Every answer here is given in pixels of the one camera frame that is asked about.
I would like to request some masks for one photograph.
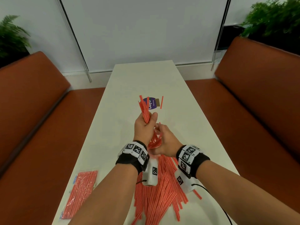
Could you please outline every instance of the green foliage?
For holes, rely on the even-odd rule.
[[[300,0],[267,0],[251,7],[242,26],[248,26],[241,36],[246,37],[257,31],[263,36],[277,33],[293,33],[300,37]]]
[[[26,52],[25,46],[30,47],[28,38],[30,36],[23,28],[13,24],[18,16],[7,15],[0,23],[0,58],[9,56],[16,52]]]

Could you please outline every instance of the white tabletop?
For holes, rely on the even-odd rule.
[[[98,170],[96,182],[99,183],[114,167],[121,148],[133,139],[134,121],[141,113],[139,95],[159,98],[160,102],[164,96],[162,109],[150,110],[158,113],[157,121],[168,125],[183,144],[198,146],[212,161],[238,174],[173,61],[118,64],[108,81],[52,224],[69,223],[59,217],[76,174]],[[170,207],[160,224],[229,224],[219,204],[202,188],[196,189],[203,199],[199,200],[193,192],[187,194],[189,202],[183,204],[179,212],[181,222],[176,221]],[[132,201],[124,224],[131,224],[134,212]]]

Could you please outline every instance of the seat cushion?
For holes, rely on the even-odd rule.
[[[300,56],[237,37],[215,74],[300,161]]]
[[[186,83],[239,174],[300,213],[300,164],[216,79]]]
[[[51,224],[104,88],[70,91],[0,179],[0,224]]]
[[[69,87],[42,52],[0,69],[0,171]]]

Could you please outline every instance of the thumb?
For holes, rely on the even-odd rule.
[[[161,145],[157,148],[152,148],[150,150],[150,154],[152,154],[152,155],[161,155],[161,154],[163,154],[163,151],[164,151],[163,145]]]
[[[158,118],[158,113],[154,112],[150,117],[150,121],[149,121],[148,125],[151,126],[152,128],[154,128],[157,118]]]

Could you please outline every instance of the person's left forearm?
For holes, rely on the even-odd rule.
[[[133,165],[116,164],[69,224],[123,224],[130,208],[137,175]]]

